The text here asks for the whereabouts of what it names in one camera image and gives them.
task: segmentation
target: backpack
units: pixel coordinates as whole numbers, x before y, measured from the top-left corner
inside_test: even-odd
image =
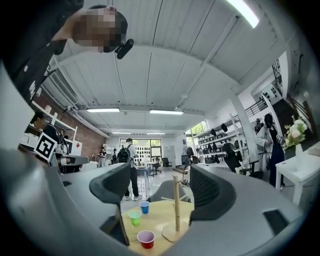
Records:
[[[124,147],[122,145],[122,148],[120,149],[118,155],[117,155],[117,162],[118,163],[130,163],[131,157],[130,157],[130,151],[129,151],[129,145],[128,147]]]

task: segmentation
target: brick wall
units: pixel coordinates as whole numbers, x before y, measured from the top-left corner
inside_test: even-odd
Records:
[[[55,112],[57,112],[57,118],[68,126],[71,126],[72,128],[76,128],[76,126],[78,126],[75,140],[82,142],[81,155],[89,157],[91,160],[94,159],[92,155],[97,155],[99,153],[100,147],[106,142],[106,138],[89,129],[67,112],[63,113],[64,109],[61,109],[59,106],[57,106],[57,104],[44,91],[41,92],[40,97],[34,97],[33,100],[42,108],[45,108],[46,105],[52,107],[50,114],[53,115]],[[65,134],[69,136],[69,139],[72,139],[74,136],[74,131],[68,130]]]

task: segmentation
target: black shirt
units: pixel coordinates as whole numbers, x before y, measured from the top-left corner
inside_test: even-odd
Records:
[[[83,5],[83,0],[43,0],[22,1],[14,8],[20,11],[14,11],[14,25],[6,28],[2,58],[11,80],[28,103],[47,78],[51,57],[61,54],[67,42],[52,38]]]

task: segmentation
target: potted plant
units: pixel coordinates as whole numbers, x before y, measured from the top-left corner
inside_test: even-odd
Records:
[[[296,157],[296,167],[299,169],[299,166],[303,157],[303,150],[301,147],[301,142],[303,142],[306,138],[305,131],[307,130],[307,125],[302,119],[293,119],[293,125],[286,125],[286,136],[284,149],[287,149],[291,146],[295,146],[295,157]]]

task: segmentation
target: white table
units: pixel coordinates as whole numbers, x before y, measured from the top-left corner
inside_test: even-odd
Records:
[[[310,147],[310,149],[320,149],[320,141]],[[297,205],[300,203],[302,189],[305,183],[312,180],[320,171],[320,156],[308,154],[308,150],[303,152],[303,168],[296,168],[296,157],[277,163],[276,165],[276,182],[275,188],[280,190],[281,174],[294,183],[293,202]]]

